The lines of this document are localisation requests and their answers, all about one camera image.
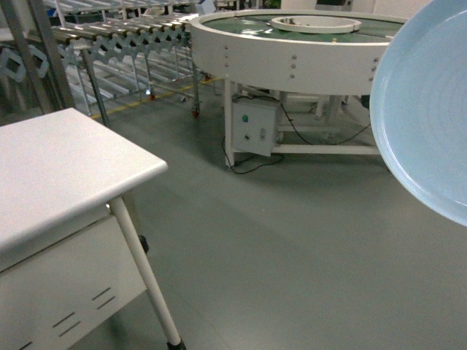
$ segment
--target electrical control box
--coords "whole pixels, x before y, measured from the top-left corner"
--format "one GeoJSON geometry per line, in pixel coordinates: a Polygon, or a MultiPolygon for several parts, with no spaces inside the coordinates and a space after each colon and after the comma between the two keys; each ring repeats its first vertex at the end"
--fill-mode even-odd
{"type": "Polygon", "coordinates": [[[280,118],[278,101],[240,98],[232,103],[234,149],[270,156],[280,118]]]}

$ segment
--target white table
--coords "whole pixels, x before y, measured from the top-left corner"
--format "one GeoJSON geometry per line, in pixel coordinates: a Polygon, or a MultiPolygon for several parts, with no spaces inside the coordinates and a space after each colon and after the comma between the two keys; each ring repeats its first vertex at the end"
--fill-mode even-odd
{"type": "Polygon", "coordinates": [[[1,349],[67,349],[145,289],[185,349],[121,198],[166,162],[74,109],[0,128],[0,150],[1,349]]]}

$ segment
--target caster wheel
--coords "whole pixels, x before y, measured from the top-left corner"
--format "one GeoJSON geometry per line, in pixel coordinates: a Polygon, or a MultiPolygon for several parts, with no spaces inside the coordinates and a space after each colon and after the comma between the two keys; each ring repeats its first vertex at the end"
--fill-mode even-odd
{"type": "Polygon", "coordinates": [[[147,254],[147,252],[149,251],[149,244],[146,241],[146,237],[144,237],[143,235],[139,235],[138,237],[139,237],[139,242],[141,243],[143,247],[144,253],[147,254]]]}

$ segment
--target ventilation slot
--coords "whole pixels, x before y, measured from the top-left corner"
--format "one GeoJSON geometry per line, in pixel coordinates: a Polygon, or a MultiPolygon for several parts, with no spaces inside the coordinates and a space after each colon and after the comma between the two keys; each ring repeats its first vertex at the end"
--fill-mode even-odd
{"type": "Polygon", "coordinates": [[[106,301],[105,303],[103,303],[102,305],[100,305],[97,310],[100,310],[101,308],[103,308],[105,305],[107,305],[108,303],[110,303],[112,300],[114,300],[116,297],[113,296],[111,297],[110,299],[108,299],[108,301],[106,301]]]}
{"type": "Polygon", "coordinates": [[[26,345],[24,346],[21,346],[18,350],[23,350],[23,349],[26,349],[28,346],[30,346],[32,344],[32,341],[30,341],[29,343],[27,343],[26,345]]]}
{"type": "Polygon", "coordinates": [[[58,321],[57,323],[55,323],[55,324],[52,326],[52,328],[57,327],[59,324],[65,322],[67,319],[69,319],[69,318],[70,318],[71,316],[73,316],[73,315],[74,315],[74,312],[72,312],[70,315],[64,317],[63,319],[61,319],[60,321],[58,321]]]}
{"type": "Polygon", "coordinates": [[[110,291],[110,287],[107,288],[107,289],[104,289],[102,292],[100,292],[99,294],[97,294],[95,297],[93,297],[93,301],[97,298],[99,298],[101,295],[107,293],[108,291],[110,291]]]}
{"type": "Polygon", "coordinates": [[[70,330],[72,330],[73,328],[75,328],[75,327],[76,327],[77,325],[79,325],[80,323],[81,323],[81,321],[76,322],[76,323],[73,324],[69,329],[67,329],[65,332],[61,333],[61,334],[59,335],[59,337],[61,337],[61,336],[65,335],[65,334],[67,334],[70,330]]]}

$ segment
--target table top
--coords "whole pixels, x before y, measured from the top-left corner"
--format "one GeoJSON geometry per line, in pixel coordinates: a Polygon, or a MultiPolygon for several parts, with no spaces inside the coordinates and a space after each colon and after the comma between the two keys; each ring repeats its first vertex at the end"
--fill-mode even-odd
{"type": "Polygon", "coordinates": [[[0,128],[0,254],[166,170],[75,109],[0,128]]]}

